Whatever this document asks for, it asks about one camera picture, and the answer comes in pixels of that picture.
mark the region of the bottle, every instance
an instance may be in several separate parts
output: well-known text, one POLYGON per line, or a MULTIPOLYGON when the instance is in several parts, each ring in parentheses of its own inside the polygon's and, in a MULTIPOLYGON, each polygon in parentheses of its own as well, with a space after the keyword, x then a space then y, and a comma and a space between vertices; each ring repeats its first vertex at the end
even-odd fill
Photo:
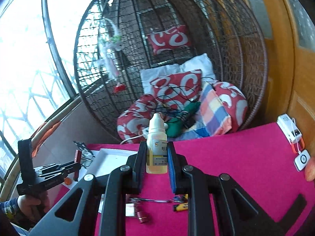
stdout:
POLYGON ((146 172, 150 174, 167 173, 167 136, 164 121, 158 113, 155 113, 149 122, 146 145, 146 172))

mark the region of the screw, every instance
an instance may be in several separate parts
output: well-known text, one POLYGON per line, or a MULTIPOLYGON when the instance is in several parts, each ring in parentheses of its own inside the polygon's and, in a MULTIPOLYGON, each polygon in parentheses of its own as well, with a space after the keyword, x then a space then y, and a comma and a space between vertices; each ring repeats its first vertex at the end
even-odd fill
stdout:
POLYGON ((91 181, 93 178, 94 178, 94 176, 92 174, 87 174, 84 176, 85 181, 91 181))
POLYGON ((121 171, 128 171, 128 170, 130 170, 130 167, 129 167, 128 165, 122 165, 122 166, 120 167, 120 170, 121 170, 121 171))
POLYGON ((185 171, 192 171, 193 169, 194 169, 194 167, 191 166, 191 165, 185 165, 185 166, 184 166, 184 170, 185 170, 185 171))
POLYGON ((229 180, 230 180, 230 175, 225 174, 225 173, 224 173, 224 174, 221 174, 220 177, 221 177, 221 179, 224 180, 224 181, 229 181, 229 180))

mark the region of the white bottle cap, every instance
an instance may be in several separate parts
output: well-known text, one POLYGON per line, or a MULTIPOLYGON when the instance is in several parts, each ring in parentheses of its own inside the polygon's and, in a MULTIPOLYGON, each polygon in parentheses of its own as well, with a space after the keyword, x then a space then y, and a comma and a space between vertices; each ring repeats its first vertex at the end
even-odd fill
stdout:
POLYGON ((164 121, 159 113, 155 113, 149 122, 149 133, 152 132, 165 133, 164 121))

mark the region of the hanging chair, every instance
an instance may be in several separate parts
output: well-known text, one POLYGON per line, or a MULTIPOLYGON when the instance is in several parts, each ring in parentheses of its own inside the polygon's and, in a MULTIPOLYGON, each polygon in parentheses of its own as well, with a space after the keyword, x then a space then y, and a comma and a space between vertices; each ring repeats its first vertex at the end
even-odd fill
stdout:
POLYGON ((243 0, 92 0, 75 40, 74 71, 78 91, 92 116, 119 141, 116 121, 143 95, 140 70, 182 64, 206 53, 216 79, 238 87, 248 110, 246 128, 257 113, 267 82, 267 53, 262 31, 243 0), (119 72, 117 84, 104 65, 100 40, 121 33, 121 50, 108 49, 119 72), (191 45, 156 54, 148 35, 184 25, 191 45))

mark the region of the hand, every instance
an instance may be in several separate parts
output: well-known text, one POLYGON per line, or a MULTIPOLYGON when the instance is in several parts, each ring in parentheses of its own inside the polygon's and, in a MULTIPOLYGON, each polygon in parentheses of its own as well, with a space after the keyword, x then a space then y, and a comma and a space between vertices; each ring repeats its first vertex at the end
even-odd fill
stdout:
POLYGON ((39 199, 34 198, 30 195, 22 195, 18 197, 18 206, 21 212, 27 216, 27 218, 31 221, 37 222, 40 220, 38 212, 34 212, 36 210, 36 206, 40 204, 44 205, 44 212, 47 213, 50 209, 49 207, 49 198, 47 191, 41 193, 39 195, 39 199))

